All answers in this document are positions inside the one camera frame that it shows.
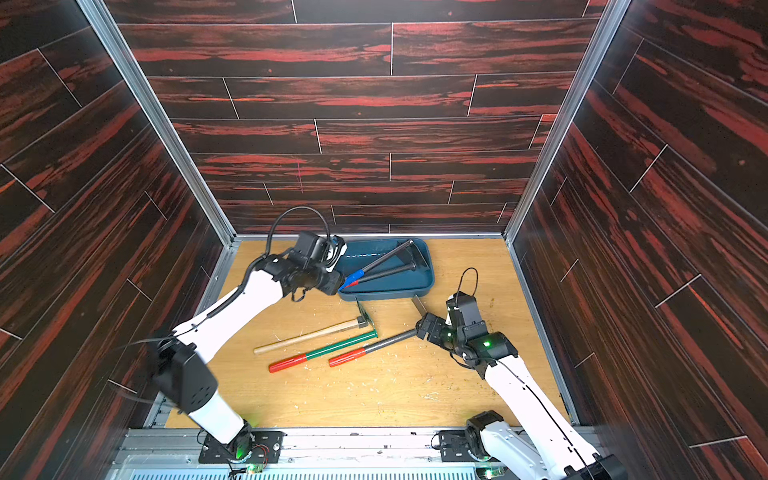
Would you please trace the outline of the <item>grey hoe red grip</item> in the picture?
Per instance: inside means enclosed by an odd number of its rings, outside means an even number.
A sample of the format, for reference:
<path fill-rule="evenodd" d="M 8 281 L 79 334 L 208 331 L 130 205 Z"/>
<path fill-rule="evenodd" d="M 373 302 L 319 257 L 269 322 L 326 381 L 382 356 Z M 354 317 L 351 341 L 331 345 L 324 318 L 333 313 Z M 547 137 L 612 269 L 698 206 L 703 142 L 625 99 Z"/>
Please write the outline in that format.
<path fill-rule="evenodd" d="M 351 363 L 393 345 L 403 343 L 416 336 L 415 326 L 423 313 L 414 300 L 377 300 L 362 302 L 360 307 L 369 314 L 378 334 L 375 342 L 349 350 L 328 360 L 331 368 Z"/>
<path fill-rule="evenodd" d="M 384 278 L 391 275 L 399 274 L 399 273 L 416 271 L 418 269 L 426 268 L 428 266 L 426 258 L 421 253 L 421 250 L 416 246 L 415 241 L 414 241 L 414 244 L 411 247 L 409 247 L 407 250 L 402 251 L 401 253 L 393 257 L 398 257 L 401 260 L 402 265 L 381 270 L 380 266 L 384 264 L 385 263 L 384 262 L 378 267 L 368 271 L 365 274 L 365 276 L 362 277 L 356 285 L 360 283 L 376 280 L 379 278 Z"/>

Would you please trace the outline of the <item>chrome hoe blue grip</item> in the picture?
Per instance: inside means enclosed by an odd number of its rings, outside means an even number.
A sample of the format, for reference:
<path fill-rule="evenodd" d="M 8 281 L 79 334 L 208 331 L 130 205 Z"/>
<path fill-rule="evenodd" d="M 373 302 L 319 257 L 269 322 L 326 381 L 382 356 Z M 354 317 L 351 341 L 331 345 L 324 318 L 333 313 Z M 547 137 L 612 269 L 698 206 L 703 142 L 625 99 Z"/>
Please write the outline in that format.
<path fill-rule="evenodd" d="M 341 290 L 346 289 L 347 287 L 356 285 L 359 280 L 365 276 L 365 274 L 378 267 L 382 263 L 389 260 L 391 257 L 396 256 L 397 254 L 401 253 L 402 251 L 407 250 L 409 247 L 411 247 L 414 244 L 414 241 L 412 239 L 406 240 L 404 243 L 398 245 L 390 252 L 387 252 L 386 254 L 382 255 L 380 258 L 374 260 L 373 262 L 369 263 L 368 265 L 362 267 L 361 269 L 357 270 L 356 272 L 350 274 L 344 284 L 340 287 Z"/>

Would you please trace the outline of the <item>green handle red tip hoe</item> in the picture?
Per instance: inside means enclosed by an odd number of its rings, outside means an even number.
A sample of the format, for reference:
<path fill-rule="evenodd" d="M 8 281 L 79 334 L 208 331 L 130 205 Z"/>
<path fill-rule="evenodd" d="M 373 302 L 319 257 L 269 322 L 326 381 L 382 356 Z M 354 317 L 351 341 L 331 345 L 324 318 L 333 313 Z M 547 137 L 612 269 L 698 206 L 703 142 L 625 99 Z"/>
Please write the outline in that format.
<path fill-rule="evenodd" d="M 375 339 L 377 337 L 378 337 L 378 332 L 375 329 L 373 329 L 369 332 L 272 363 L 268 366 L 268 371 L 270 373 L 276 373 L 278 371 L 282 371 L 282 370 L 300 365 L 309 360 L 322 357 L 330 353 L 337 352 L 339 350 L 343 350 L 345 348 L 360 344 L 367 340 Z"/>

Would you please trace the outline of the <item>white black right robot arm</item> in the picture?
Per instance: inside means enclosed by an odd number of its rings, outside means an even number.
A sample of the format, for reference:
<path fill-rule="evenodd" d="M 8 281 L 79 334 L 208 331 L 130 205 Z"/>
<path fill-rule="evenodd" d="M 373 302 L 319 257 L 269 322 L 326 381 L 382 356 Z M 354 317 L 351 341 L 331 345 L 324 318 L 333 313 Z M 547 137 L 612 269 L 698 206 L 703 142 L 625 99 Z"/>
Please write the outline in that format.
<path fill-rule="evenodd" d="M 495 411 L 482 412 L 466 423 L 468 453 L 479 462 L 497 460 L 519 479 L 627 479 L 614 455 L 603 456 L 543 393 L 518 350 L 501 332 L 491 332 L 476 298 L 461 291 L 446 301 L 446 319 L 427 311 L 416 336 L 449 352 L 462 367 L 478 373 L 510 408 L 528 435 L 523 439 Z"/>

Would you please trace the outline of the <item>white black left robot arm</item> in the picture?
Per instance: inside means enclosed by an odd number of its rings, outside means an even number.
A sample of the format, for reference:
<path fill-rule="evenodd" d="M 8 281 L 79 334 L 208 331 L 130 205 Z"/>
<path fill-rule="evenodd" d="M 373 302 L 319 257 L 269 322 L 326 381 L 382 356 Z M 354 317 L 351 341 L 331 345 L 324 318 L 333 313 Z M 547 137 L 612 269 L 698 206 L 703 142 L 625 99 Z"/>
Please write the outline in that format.
<path fill-rule="evenodd" d="M 158 342 L 151 357 L 153 383 L 232 459 L 241 460 L 251 451 L 251 427 L 222 398 L 208 363 L 253 318 L 284 297 L 312 289 L 336 294 L 344 275 L 335 265 L 345 249 L 339 236 L 302 232 L 294 247 L 251 262 L 236 289 Z"/>

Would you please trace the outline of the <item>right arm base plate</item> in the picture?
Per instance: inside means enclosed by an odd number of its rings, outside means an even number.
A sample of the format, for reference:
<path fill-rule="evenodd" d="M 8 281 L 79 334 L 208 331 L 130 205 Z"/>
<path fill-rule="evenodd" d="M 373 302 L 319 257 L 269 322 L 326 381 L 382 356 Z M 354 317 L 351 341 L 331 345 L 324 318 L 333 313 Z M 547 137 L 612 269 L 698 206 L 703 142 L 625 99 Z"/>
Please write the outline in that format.
<path fill-rule="evenodd" d="M 500 462 L 507 464 L 519 457 L 518 445 L 490 429 L 439 430 L 430 445 L 440 452 L 443 462 Z"/>

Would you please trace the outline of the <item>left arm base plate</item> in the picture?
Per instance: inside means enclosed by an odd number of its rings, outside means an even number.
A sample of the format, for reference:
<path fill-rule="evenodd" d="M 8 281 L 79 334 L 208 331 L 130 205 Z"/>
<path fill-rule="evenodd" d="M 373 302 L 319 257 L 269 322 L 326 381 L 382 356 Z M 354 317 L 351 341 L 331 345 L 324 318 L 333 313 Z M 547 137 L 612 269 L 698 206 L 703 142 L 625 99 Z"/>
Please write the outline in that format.
<path fill-rule="evenodd" d="M 198 462 L 231 466 L 274 464 L 279 460 L 284 437 L 283 431 L 251 430 L 223 444 L 206 434 Z"/>

